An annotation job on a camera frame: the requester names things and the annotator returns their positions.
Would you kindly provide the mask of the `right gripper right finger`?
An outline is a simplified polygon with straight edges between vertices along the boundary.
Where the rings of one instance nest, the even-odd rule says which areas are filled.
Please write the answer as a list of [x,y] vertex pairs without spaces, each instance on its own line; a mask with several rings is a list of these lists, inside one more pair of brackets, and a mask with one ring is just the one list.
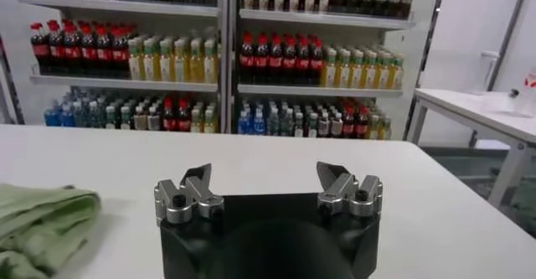
[[344,211],[354,217],[381,215],[384,186],[379,177],[366,175],[363,181],[344,166],[317,162],[317,176],[323,191],[317,195],[317,209],[323,216]]

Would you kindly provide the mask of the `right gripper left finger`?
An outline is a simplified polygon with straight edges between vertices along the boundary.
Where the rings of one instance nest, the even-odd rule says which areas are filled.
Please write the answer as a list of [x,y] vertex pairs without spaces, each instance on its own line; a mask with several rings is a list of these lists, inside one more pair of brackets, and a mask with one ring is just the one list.
[[158,181],[153,193],[156,222],[182,225],[198,217],[216,220],[224,212],[224,197],[209,189],[212,164],[190,168],[176,185],[171,179]]

